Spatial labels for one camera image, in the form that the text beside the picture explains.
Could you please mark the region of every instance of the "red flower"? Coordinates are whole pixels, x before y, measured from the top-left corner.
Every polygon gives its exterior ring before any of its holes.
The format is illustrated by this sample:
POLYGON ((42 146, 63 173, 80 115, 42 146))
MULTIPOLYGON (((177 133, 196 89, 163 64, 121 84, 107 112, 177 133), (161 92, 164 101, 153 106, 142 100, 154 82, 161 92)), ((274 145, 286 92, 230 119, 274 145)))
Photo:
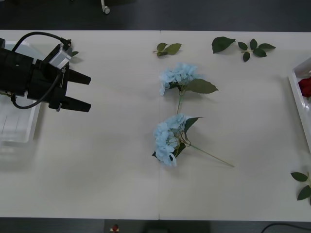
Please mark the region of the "red flower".
POLYGON ((299 87, 304 97, 311 97, 311 77, 299 81, 299 87))

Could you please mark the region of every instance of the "white tray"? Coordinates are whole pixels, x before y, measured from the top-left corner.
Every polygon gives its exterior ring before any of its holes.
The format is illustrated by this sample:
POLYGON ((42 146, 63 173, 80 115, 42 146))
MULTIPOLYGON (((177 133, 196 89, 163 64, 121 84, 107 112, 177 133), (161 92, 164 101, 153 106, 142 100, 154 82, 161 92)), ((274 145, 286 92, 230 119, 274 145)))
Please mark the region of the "white tray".
MULTIPOLYGON (((16 42, 6 41, 5 48, 11 50, 16 42)), ((27 42, 23 42, 17 52, 37 59, 44 56, 27 42)), ((23 97, 17 98, 19 105, 29 105, 33 100, 23 97)), ((0 96, 0 146, 21 147, 32 141, 35 126, 40 109, 40 104, 31 108, 21 110, 16 108, 9 97, 0 96)))
POLYGON ((302 96, 298 84, 300 80, 309 77, 311 77, 311 56, 294 65, 288 75, 309 150, 311 151, 311 102, 302 96))

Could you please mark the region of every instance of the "black cable on floor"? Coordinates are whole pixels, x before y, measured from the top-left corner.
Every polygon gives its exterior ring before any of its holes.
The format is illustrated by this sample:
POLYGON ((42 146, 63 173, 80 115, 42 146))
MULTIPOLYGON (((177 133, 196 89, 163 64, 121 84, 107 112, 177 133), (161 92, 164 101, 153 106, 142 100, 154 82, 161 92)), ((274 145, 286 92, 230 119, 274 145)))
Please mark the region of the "black cable on floor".
POLYGON ((311 229, 310 229, 310 228, 299 227, 299 226, 295 226, 295 225, 288 224, 288 223, 271 223, 271 224, 269 224, 268 226, 266 226, 266 227, 261 231, 261 233, 264 233, 264 232, 266 231, 266 229, 268 229, 268 228, 270 228, 270 227, 273 227, 273 226, 288 226, 288 227, 293 227, 293 228, 302 229, 302 230, 306 230, 306 231, 311 232, 311 229))

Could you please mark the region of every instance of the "black cable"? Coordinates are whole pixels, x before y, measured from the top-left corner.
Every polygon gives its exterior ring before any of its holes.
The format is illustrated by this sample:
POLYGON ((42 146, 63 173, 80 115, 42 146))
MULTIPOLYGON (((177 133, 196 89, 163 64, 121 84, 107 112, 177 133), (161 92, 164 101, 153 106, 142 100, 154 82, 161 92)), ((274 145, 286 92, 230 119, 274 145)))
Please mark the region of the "black cable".
POLYGON ((14 46, 14 48, 12 49, 13 52, 15 52, 17 50, 17 48, 20 46, 20 44, 26 39, 28 38, 29 36, 32 36, 32 35, 45 35, 45 36, 49 36, 49 37, 52 37, 52 38, 55 38, 57 40, 59 40, 60 42, 62 42, 65 46, 70 46, 70 40, 66 40, 64 38, 61 38, 59 36, 56 36, 54 34, 51 34, 51 33, 43 33, 43 32, 32 32, 32 33, 28 33, 26 35, 24 35, 21 39, 19 39, 19 41, 16 43, 16 45, 14 46))
POLYGON ((52 83, 52 85, 50 86, 48 91, 40 99, 38 99, 36 102, 34 102, 28 106, 19 106, 16 103, 16 96, 15 96, 15 94, 13 94, 11 96, 11 101, 12 101, 13 105, 19 109, 29 109, 29 108, 35 107, 36 105, 40 104, 44 100, 44 98, 54 89, 54 87, 56 86, 57 81, 59 80, 60 76, 61 76, 61 74, 57 75, 56 79, 54 80, 54 82, 52 83))
POLYGON ((310 231, 310 232, 311 232, 311 229, 310 229, 310 228, 299 227, 299 226, 295 226, 295 225, 288 224, 288 223, 271 223, 270 225, 266 226, 266 227, 261 231, 261 233, 264 233, 266 229, 268 229, 269 227, 272 227, 272 226, 288 226, 288 227, 293 227, 293 228, 302 229, 302 230, 306 230, 306 231, 310 231))

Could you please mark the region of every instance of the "leaf on table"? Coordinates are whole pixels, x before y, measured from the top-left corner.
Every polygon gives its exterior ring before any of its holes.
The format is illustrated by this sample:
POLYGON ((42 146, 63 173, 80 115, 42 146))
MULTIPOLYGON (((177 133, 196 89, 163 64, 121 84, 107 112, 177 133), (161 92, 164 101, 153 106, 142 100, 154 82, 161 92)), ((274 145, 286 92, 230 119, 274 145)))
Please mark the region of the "leaf on table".
POLYGON ((247 62, 250 57, 251 57, 251 54, 249 52, 245 52, 243 55, 243 61, 247 62))
POLYGON ((250 43, 251 50, 257 48, 257 45, 258 45, 257 41, 255 39, 252 39, 250 43))
POLYGON ((224 51, 233 42, 235 42, 235 39, 230 39, 225 36, 216 37, 212 42, 213 53, 224 51))
POLYGON ((75 55, 77 55, 79 52, 77 51, 73 51, 72 54, 71 54, 71 57, 74 57, 75 55))
POLYGON ((181 44, 176 43, 176 44, 171 44, 168 46, 164 51, 166 51, 169 55, 175 55, 181 47, 181 44))
POLYGON ((300 172, 293 172, 291 173, 291 175, 295 180, 300 181, 300 182, 305 182, 308 179, 308 177, 305 174, 300 173, 300 172))
POLYGON ((262 49, 262 50, 273 50, 275 49, 275 47, 273 45, 269 45, 269 44, 261 44, 258 46, 259 49, 262 49))
POLYGON ((297 200, 303 200, 311 196, 311 188, 309 185, 305 186, 299 193, 297 200))
POLYGON ((163 51, 163 50, 165 49, 166 46, 167 46, 167 44, 165 44, 165 43, 160 43, 160 44, 157 45, 156 49, 157 49, 158 51, 163 51))
POLYGON ((262 49, 254 49, 253 54, 255 54, 257 57, 266 57, 267 54, 262 49))
POLYGON ((167 55, 168 53, 166 52, 166 51, 164 51, 164 52, 157 52, 157 56, 158 57, 161 57, 161 56, 164 56, 164 55, 167 55))
POLYGON ((210 94, 218 89, 208 81, 203 79, 194 79, 188 83, 186 91, 193 91, 200 94, 210 94))
POLYGON ((184 133, 185 133, 185 138, 186 138, 186 140, 188 140, 188 137, 187 137, 187 131, 188 131, 188 129, 189 129, 199 118, 202 118, 202 117, 194 117, 194 118, 189 118, 188 120, 186 120, 185 129, 184 129, 184 133))
POLYGON ((184 148, 186 148, 186 145, 184 143, 180 143, 179 148, 176 148, 173 152, 173 155, 175 156, 175 158, 179 156, 179 154, 183 151, 184 148))
POLYGON ((178 90, 181 91, 181 86, 180 86, 180 84, 178 82, 175 82, 175 83, 170 82, 169 84, 170 84, 170 88, 169 89, 173 89, 173 88, 177 87, 178 90))
POLYGON ((248 49, 248 46, 243 42, 239 42, 238 45, 239 45, 241 50, 247 50, 248 49))

